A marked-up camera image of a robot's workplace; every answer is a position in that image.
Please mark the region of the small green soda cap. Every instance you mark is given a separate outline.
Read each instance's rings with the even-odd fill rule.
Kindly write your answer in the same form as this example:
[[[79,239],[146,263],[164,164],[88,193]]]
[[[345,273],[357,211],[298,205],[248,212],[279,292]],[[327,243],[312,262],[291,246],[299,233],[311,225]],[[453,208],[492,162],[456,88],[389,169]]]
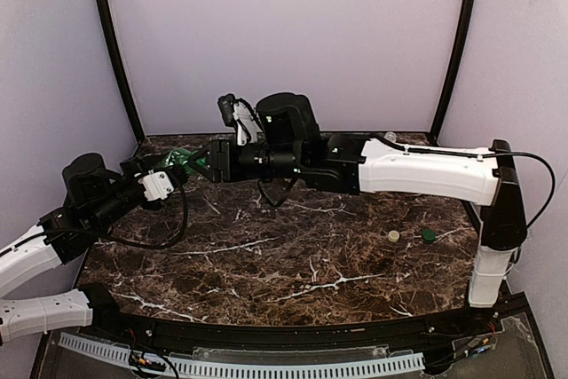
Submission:
[[[208,159],[206,157],[200,157],[199,159],[196,160],[196,164],[205,170],[209,169],[209,163],[208,163]]]

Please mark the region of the coffee latte bottle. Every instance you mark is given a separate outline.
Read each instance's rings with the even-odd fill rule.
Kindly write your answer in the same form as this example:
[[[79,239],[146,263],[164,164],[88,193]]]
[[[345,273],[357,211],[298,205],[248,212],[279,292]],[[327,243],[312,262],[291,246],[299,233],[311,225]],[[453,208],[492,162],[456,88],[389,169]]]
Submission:
[[[397,141],[397,135],[396,135],[395,132],[392,132],[392,131],[387,131],[387,132],[384,134],[384,137],[385,137],[386,139],[388,139],[389,141],[391,141],[391,142],[396,142],[396,141]]]

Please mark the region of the cream bottle cap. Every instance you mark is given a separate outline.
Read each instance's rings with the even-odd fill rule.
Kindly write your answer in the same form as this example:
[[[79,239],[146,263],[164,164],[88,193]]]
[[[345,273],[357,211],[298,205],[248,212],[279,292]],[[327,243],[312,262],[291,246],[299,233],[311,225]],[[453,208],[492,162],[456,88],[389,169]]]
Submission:
[[[390,242],[398,242],[400,234],[398,231],[390,231],[387,235],[387,238]]]

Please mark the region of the green soda bottle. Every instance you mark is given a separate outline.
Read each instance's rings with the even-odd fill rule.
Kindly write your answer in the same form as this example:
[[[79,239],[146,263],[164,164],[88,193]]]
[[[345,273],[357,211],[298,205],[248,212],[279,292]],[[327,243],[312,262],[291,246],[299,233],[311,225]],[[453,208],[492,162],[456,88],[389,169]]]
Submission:
[[[176,176],[185,176],[189,178],[196,170],[191,166],[190,161],[196,154],[196,151],[190,151],[184,148],[175,148],[162,158],[158,168],[171,172]]]

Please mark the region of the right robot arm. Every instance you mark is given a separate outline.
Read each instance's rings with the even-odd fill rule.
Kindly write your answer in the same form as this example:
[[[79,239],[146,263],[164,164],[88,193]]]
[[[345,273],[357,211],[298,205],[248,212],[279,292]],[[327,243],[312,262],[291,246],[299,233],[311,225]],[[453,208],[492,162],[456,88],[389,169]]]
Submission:
[[[210,141],[187,162],[211,182],[288,178],[324,192],[420,193],[478,205],[481,227],[468,303],[495,305],[509,261],[527,235],[514,153],[506,141],[458,150],[399,144],[376,133],[323,137],[310,100],[290,92],[254,106],[227,94],[217,104],[235,136]]]

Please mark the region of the green bottle cap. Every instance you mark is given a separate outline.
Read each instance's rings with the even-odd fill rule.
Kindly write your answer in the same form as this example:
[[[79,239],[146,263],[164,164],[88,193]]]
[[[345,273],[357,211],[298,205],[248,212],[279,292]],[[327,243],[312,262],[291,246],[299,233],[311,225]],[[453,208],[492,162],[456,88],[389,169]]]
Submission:
[[[436,233],[429,229],[429,228],[425,228],[422,230],[422,240],[427,243],[427,244],[432,244],[436,241]]]

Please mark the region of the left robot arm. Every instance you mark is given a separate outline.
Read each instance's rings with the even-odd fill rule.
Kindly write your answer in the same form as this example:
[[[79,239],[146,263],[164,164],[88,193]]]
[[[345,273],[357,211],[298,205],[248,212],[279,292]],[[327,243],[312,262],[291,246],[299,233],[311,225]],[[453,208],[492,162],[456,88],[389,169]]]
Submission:
[[[88,327],[118,305],[104,286],[85,285],[58,295],[8,298],[14,289],[86,253],[96,241],[112,241],[115,222],[137,207],[156,210],[187,181],[185,170],[160,156],[130,158],[122,172],[109,170],[101,154],[75,158],[62,171],[67,189],[61,207],[41,217],[1,250],[1,342],[55,329]]]

